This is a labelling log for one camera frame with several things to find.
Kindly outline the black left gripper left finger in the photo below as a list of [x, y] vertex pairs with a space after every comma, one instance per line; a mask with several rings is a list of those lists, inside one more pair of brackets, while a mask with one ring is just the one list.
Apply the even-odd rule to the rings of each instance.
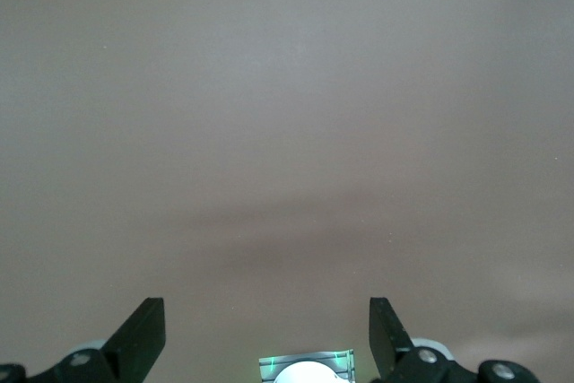
[[147, 298], [103, 345], [115, 379], [145, 379], [165, 346], [163, 298]]

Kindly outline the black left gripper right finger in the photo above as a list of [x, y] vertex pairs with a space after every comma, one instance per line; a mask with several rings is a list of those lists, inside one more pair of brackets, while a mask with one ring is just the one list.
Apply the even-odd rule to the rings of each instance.
[[387, 298], [370, 299], [369, 345], [382, 379], [413, 349], [411, 337]]

